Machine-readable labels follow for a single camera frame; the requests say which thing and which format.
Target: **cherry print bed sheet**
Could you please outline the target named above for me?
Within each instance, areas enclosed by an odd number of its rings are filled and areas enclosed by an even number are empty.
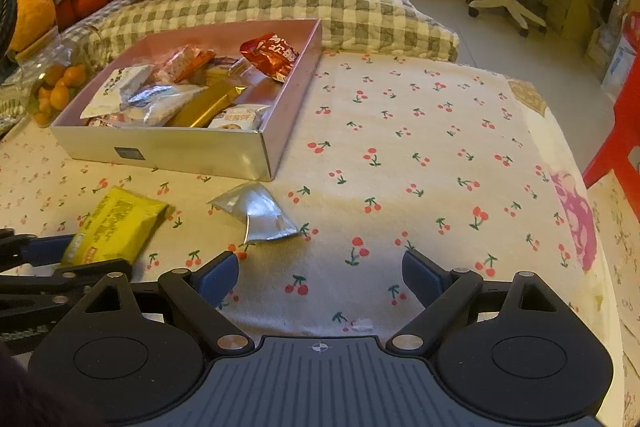
[[[256,338],[386,339],[422,309],[401,276],[417,248],[486,279],[535,271],[603,339],[608,276],[584,185],[570,153],[564,170],[545,162],[527,124],[545,107],[529,84],[468,66],[326,52],[267,184],[300,237],[242,245],[242,224],[207,204],[240,180],[71,160],[33,123],[0,144],[0,225],[73,233],[114,185],[167,201],[135,279],[232,250],[240,280],[220,308]],[[559,128],[544,139],[566,145]]]

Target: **cardboard box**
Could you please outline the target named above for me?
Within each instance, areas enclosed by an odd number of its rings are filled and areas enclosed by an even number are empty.
[[[271,103],[260,129],[228,130],[132,126],[89,127],[80,114],[117,68],[154,61],[188,43],[239,57],[242,42],[275,32],[300,53],[284,86],[265,78],[236,103]],[[182,28],[141,39],[109,64],[71,101],[50,129],[71,158],[172,171],[273,180],[295,124],[306,88],[322,54],[316,19],[247,21]]]

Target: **white snack package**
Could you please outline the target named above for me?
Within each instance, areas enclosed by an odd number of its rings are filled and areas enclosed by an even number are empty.
[[[207,87],[193,84],[154,84],[133,95],[119,115],[132,124],[164,125]]]
[[[119,112],[127,100],[148,79],[153,65],[132,66],[114,70],[82,110],[80,118],[93,118]]]
[[[207,128],[256,130],[260,127],[262,115],[269,107],[261,103],[244,103],[229,107],[217,115]]]

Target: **red snack package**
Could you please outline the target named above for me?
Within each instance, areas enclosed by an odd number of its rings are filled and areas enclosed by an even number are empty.
[[[298,53],[275,33],[267,33],[240,46],[240,53],[262,73],[285,82]]]

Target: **gold snack bar wrapper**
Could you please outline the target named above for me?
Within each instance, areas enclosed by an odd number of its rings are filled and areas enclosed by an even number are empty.
[[[221,80],[196,95],[171,120],[167,127],[206,127],[213,117],[229,107],[246,86],[232,86]]]
[[[125,259],[133,264],[168,204],[113,187],[66,247],[60,266]]]

